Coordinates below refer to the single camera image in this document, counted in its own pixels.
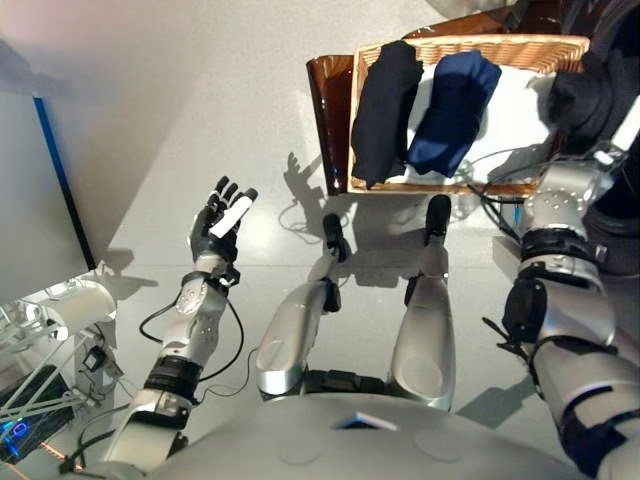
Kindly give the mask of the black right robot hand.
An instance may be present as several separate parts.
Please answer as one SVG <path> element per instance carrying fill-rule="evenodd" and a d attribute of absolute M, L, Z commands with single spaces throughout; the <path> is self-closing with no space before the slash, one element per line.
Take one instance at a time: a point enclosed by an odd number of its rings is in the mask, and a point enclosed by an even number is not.
<path fill-rule="evenodd" d="M 610 139 L 629 112 L 635 98 L 599 104 L 582 102 L 571 107 L 557 121 L 565 136 L 563 151 L 584 154 L 598 142 Z"/>

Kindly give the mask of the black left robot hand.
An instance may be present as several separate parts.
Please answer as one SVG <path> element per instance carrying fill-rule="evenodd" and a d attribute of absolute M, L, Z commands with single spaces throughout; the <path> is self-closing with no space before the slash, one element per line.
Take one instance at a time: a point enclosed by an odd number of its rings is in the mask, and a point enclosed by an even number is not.
<path fill-rule="evenodd" d="M 241 221 L 258 198 L 254 188 L 240 191 L 235 182 L 222 176 L 194 217 L 188 237 L 193 260 L 216 254 L 232 264 L 238 256 L 237 237 Z"/>

